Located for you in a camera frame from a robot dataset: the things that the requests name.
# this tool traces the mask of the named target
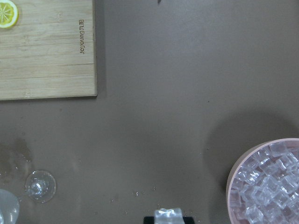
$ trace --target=ice cube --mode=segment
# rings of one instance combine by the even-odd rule
[[[295,204],[295,203],[297,203],[297,202],[299,202],[299,194],[295,192],[295,193],[290,197],[290,199],[289,199],[287,205],[290,206],[290,205]]]
[[[263,214],[256,205],[252,205],[246,209],[246,218],[250,224],[256,224],[263,221]]]
[[[286,171],[282,171],[281,169],[278,169],[277,172],[273,173],[271,176],[274,177],[276,180],[278,180],[278,184],[281,184],[281,180],[287,176],[288,173]]]
[[[276,192],[279,187],[278,181],[273,176],[267,176],[263,179],[261,187],[267,188],[272,193]]]
[[[274,157],[278,157],[288,153],[287,147],[283,141],[271,144],[270,151]]]
[[[251,197],[253,198],[256,204],[266,205],[272,198],[272,193],[266,188],[254,186],[253,192],[251,193]]]
[[[287,173],[295,176],[299,176],[299,163],[290,165],[287,169]]]
[[[231,207],[241,207],[241,197],[240,197],[239,190],[230,191],[229,205]]]
[[[182,210],[160,209],[155,211],[155,224],[184,224]]]
[[[234,211],[235,216],[238,220],[246,219],[246,216],[245,216],[245,212],[246,212],[245,203],[242,203],[241,207],[234,207],[233,211]]]
[[[243,185],[244,185],[243,181],[240,181],[237,178],[235,178],[232,184],[232,188],[236,190],[241,190]]]
[[[288,153],[286,155],[281,156],[278,160],[276,160],[276,164],[282,169],[286,170],[289,166],[294,163],[297,163],[297,158],[293,155],[293,153]]]
[[[260,150],[258,150],[257,152],[255,152],[253,155],[252,155],[252,158],[255,159],[256,161],[258,162],[261,162],[265,159],[268,159],[270,158],[270,150],[269,150],[269,147],[266,146],[264,148],[261,148]]]
[[[256,181],[256,179],[259,177],[260,174],[261,172],[257,170],[249,170],[241,166],[235,177],[238,180],[245,181],[248,184],[254,184],[254,182]]]
[[[265,206],[261,206],[261,212],[264,214],[264,216],[267,217],[269,221],[274,220],[281,214],[280,208],[273,201],[271,201],[269,204]]]
[[[284,209],[287,202],[289,200],[289,196],[283,190],[278,189],[273,197],[273,201],[281,208]]]
[[[299,216],[294,216],[289,220],[290,224],[298,224],[299,223]]]
[[[271,224],[289,224],[283,215],[276,217],[271,221]]]
[[[243,164],[242,167],[245,167],[249,170],[255,169],[258,166],[258,162],[253,159],[253,157],[249,157]]]
[[[292,219],[296,214],[288,207],[286,206],[283,210],[281,210],[281,213],[286,218],[287,221]]]
[[[279,169],[279,167],[269,158],[261,161],[259,167],[266,175],[272,175],[278,172]]]
[[[291,203],[289,207],[296,215],[299,215],[299,202]]]
[[[241,195],[243,201],[245,201],[245,202],[253,201],[252,196],[251,196],[253,190],[254,190],[254,188],[250,185],[245,185],[243,187],[243,189],[240,192],[240,195]]]
[[[297,178],[293,175],[288,175],[282,178],[281,184],[280,188],[287,194],[293,193],[298,187]]]

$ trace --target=wooden cutting board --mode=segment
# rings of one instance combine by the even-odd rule
[[[0,100],[96,96],[93,0],[13,0],[0,28]]]

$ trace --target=pink bowl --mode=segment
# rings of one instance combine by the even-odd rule
[[[247,152],[245,152],[238,160],[237,162],[233,165],[229,176],[228,176],[228,182],[226,185],[226,200],[227,200],[227,206],[228,206],[228,214],[229,214],[229,219],[231,221],[232,224],[248,224],[249,222],[247,220],[237,220],[237,218],[235,217],[235,214],[233,212],[233,210],[230,208],[229,202],[230,202],[230,193],[231,193],[231,188],[232,188],[232,184],[233,184],[233,180],[235,178],[235,175],[237,173],[237,171],[239,170],[239,168],[241,167],[241,165],[255,152],[257,152],[258,150],[260,150],[261,148],[264,148],[266,146],[269,146],[273,143],[277,143],[277,142],[285,142],[287,147],[299,147],[299,139],[296,138],[290,138],[290,139],[279,139],[279,140],[273,140],[273,141],[268,141],[265,143],[262,143],[258,146],[255,146],[253,148],[251,148],[250,150],[248,150]]]

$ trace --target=wine glass base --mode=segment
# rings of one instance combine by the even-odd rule
[[[27,177],[25,190],[34,201],[46,203],[56,193],[56,181],[48,171],[36,170]]]

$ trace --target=lemon slice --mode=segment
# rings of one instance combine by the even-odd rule
[[[12,27],[18,18],[17,6],[10,0],[0,0],[0,28]]]

